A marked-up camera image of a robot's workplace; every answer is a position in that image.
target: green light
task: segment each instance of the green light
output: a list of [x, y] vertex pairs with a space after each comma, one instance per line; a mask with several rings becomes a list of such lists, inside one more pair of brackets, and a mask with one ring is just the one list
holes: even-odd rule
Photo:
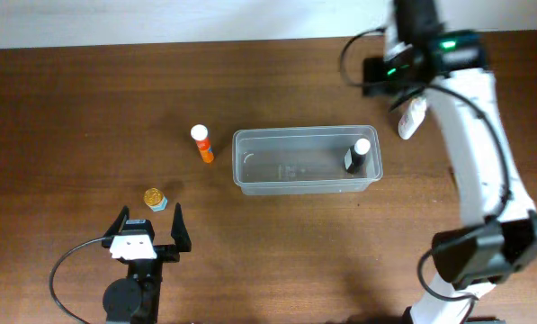
[[443, 41], [440, 46], [445, 50], [451, 50], [456, 47], [456, 42], [454, 40]]

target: white bottle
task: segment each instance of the white bottle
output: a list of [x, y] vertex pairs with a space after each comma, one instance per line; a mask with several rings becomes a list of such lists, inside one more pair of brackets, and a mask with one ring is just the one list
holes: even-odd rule
[[402, 139], [407, 140], [412, 137], [426, 117], [427, 109], [428, 102], [424, 97], [421, 96], [412, 100], [406, 113], [404, 113], [398, 123], [398, 133]]

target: white wall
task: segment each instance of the white wall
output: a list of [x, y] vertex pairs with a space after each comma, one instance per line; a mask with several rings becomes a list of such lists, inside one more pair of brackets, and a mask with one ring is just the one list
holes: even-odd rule
[[[0, 0], [0, 48], [349, 36], [389, 0]], [[537, 0], [440, 0], [451, 29], [537, 29]]]

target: wooden table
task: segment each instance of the wooden table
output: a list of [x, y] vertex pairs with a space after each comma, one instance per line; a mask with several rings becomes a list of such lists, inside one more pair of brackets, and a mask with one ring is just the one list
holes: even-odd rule
[[[102, 236], [123, 205], [171, 242], [180, 202], [193, 250], [166, 265], [160, 323], [338, 323], [396, 315], [423, 291], [416, 262], [437, 231], [460, 226], [458, 197], [432, 117], [409, 141], [384, 99], [336, 70], [346, 39], [0, 50], [0, 323], [71, 323], [47, 279], [69, 248]], [[537, 203], [537, 31], [486, 35], [506, 133]], [[381, 54], [380, 38], [351, 52]], [[190, 128], [210, 129], [202, 163]], [[384, 177], [364, 193], [244, 196], [232, 180], [235, 131], [370, 124]], [[434, 269], [427, 270], [431, 276]], [[69, 258], [58, 296], [105, 319], [104, 289], [126, 267], [89, 247]], [[537, 323], [537, 261], [477, 315]]]

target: plastic container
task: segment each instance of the plastic container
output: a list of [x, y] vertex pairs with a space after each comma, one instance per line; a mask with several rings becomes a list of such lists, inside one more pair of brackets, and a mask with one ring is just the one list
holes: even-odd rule
[[[361, 138], [371, 148], [360, 171], [345, 170], [346, 151]], [[248, 195], [363, 191], [382, 178], [372, 126], [239, 130], [232, 142], [234, 182]]]

